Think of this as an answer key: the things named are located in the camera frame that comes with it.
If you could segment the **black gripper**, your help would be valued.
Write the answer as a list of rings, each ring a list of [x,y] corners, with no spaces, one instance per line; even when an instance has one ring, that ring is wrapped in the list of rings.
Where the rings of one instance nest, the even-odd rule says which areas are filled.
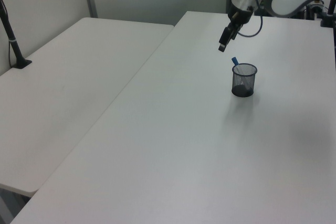
[[[226,46],[230,40],[234,40],[239,33],[241,27],[248,23],[252,14],[254,12],[253,6],[248,6],[243,9],[239,9],[234,4],[231,4],[228,17],[230,19],[230,24],[225,27],[220,39],[219,39],[219,48],[218,50],[224,52]]]

